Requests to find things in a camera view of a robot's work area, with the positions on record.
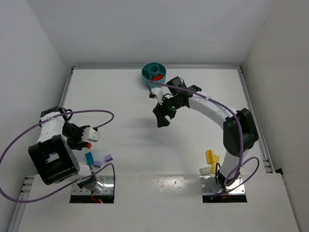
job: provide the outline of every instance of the blue block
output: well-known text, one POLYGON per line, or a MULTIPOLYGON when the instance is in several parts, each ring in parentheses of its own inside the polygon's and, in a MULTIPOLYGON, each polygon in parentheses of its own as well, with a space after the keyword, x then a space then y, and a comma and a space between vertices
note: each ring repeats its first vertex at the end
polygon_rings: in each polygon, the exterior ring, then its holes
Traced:
POLYGON ((91 152, 86 153, 85 156, 86 156, 86 159, 87 159, 87 164, 92 166, 94 164, 94 161, 93 161, 93 157, 92 157, 91 152))

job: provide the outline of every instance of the white enclosure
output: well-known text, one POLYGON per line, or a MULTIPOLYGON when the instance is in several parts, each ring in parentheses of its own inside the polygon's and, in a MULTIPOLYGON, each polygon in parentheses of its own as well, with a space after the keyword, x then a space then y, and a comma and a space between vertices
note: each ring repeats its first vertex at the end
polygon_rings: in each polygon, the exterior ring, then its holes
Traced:
POLYGON ((273 0, 27 0, 66 65, 240 64, 273 0))
MULTIPOLYGON (((167 69, 167 75, 168 79, 183 77, 187 85, 197 85, 236 109, 247 107, 236 69, 167 69)), ((198 169, 207 166, 208 149, 223 162, 223 131, 188 108, 178 110, 168 127, 157 128, 152 113, 156 100, 148 98, 141 69, 76 69, 65 93, 65 108, 106 109, 115 114, 114 121, 99 130, 100 140, 91 148, 95 157, 114 157, 115 202, 69 203, 71 188, 67 188, 27 204, 19 232, 102 228, 110 232, 298 231, 282 178, 265 172, 259 143, 246 156, 261 160, 257 174, 245 185, 248 202, 202 202, 198 169)), ((83 114, 74 115, 72 122, 96 125, 109 118, 108 114, 83 114)), ((86 152, 74 152, 79 162, 85 163, 86 152)), ((255 162, 245 165, 241 171, 244 178, 255 166, 255 162)), ((29 198, 43 196, 63 184, 46 186, 37 175, 29 198)))

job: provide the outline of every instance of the metal frame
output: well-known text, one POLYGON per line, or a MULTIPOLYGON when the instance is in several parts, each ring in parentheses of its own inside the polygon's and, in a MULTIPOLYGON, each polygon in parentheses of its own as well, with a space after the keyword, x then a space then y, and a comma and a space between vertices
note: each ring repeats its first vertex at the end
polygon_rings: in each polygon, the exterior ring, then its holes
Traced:
MULTIPOLYGON (((34 175, 26 175, 23 186, 20 190, 20 194, 18 198, 19 200, 24 200, 24 201, 28 200, 33 180, 34 180, 34 175)), ((26 208, 25 203, 16 204, 8 232, 18 231, 25 208, 26 208)))
MULTIPOLYGON (((261 122, 260 119, 257 115, 257 112, 255 110, 255 104, 253 101, 253 96, 250 90, 250 86, 249 83, 243 73, 243 70, 241 68, 240 65, 165 65, 166 68, 168 69, 236 69, 238 70, 239 73, 239 78, 240 78, 240 82, 245 94, 245 98, 249 107, 249 110, 252 112, 252 115, 254 117, 254 120, 256 122, 256 127, 259 133, 259 144, 261 146, 261 149, 263 151, 263 163, 266 169, 267 173, 274 173, 275 172, 275 168, 270 156, 270 152, 269 152, 269 148, 267 146, 267 142, 264 136, 264 132, 261 126, 261 122)), ((59 105, 63 107, 64 102, 66 100, 67 94, 68 94, 68 90, 69 90, 69 86, 70 86, 70 82, 72 79, 72 75, 74 70, 89 70, 89 69, 141 69, 143 68, 143 65, 77 65, 77 66, 73 66, 69 72, 64 90, 63 90, 63 94, 60 100, 59 105)), ((26 178, 34 178, 34 176, 28 175, 26 176, 26 178)), ((27 200, 30 194, 30 189, 31 186, 27 186, 27 189, 24 189, 26 186, 23 185, 23 188, 21 190, 19 199, 21 200, 27 200)), ((17 232, 24 210, 25 210, 26 204, 24 203, 18 203, 16 205, 12 220, 11 220, 11 224, 9 227, 8 232, 17 232)))
POLYGON ((256 111, 256 107, 255 107, 255 103, 254 103, 254 100, 253 100, 253 95, 252 95, 252 92, 251 92, 251 89, 250 89, 250 85, 249 85, 248 80, 247 80, 247 78, 246 78, 241 67, 240 67, 240 69, 238 69, 238 74, 239 74, 240 82, 241 82, 241 85, 242 85, 242 89, 243 89, 244 94, 245 94, 245 98, 246 98, 246 101, 247 101, 248 108, 252 113, 252 116, 253 116, 253 119, 255 121, 255 125, 256 125, 258 134, 259 134, 258 142, 259 142, 260 147, 261 147, 262 152, 263 152, 263 163, 264 163, 265 170, 266 170, 267 173, 275 173, 275 167, 274 167, 271 155, 270 155, 270 151, 269 151, 269 148, 268 148, 268 145, 267 145, 267 141, 266 141, 266 138, 265 138, 265 135, 264 135, 264 131, 263 131, 263 128, 262 128, 260 118, 259 118, 257 111, 256 111))

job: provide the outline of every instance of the red object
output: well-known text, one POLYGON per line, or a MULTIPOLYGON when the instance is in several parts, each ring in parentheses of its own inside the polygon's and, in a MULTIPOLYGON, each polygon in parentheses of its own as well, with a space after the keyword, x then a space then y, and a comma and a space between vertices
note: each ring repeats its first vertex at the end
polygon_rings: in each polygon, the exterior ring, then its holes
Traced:
POLYGON ((164 77, 164 75, 159 75, 159 76, 154 77, 152 80, 158 81, 158 80, 161 80, 163 77, 164 77))

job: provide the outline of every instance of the red wire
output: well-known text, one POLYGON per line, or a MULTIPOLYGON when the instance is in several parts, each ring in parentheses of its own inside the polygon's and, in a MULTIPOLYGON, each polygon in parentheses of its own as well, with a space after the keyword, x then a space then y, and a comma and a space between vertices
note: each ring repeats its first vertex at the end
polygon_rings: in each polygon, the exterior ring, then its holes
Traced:
POLYGON ((91 194, 91 199, 98 203, 97 200, 93 197, 93 193, 91 194))
POLYGON ((93 197, 93 193, 91 194, 91 199, 94 200, 96 203, 103 203, 103 201, 101 199, 95 199, 93 197))

